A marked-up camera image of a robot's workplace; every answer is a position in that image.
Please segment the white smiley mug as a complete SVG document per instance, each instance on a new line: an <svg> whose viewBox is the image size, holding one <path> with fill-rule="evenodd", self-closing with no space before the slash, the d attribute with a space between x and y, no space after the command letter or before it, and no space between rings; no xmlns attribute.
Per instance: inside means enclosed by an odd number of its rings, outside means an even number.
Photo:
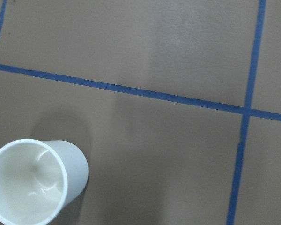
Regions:
<svg viewBox="0 0 281 225"><path fill-rule="evenodd" d="M46 225L86 187L83 152L62 141L20 139L0 148L0 222Z"/></svg>

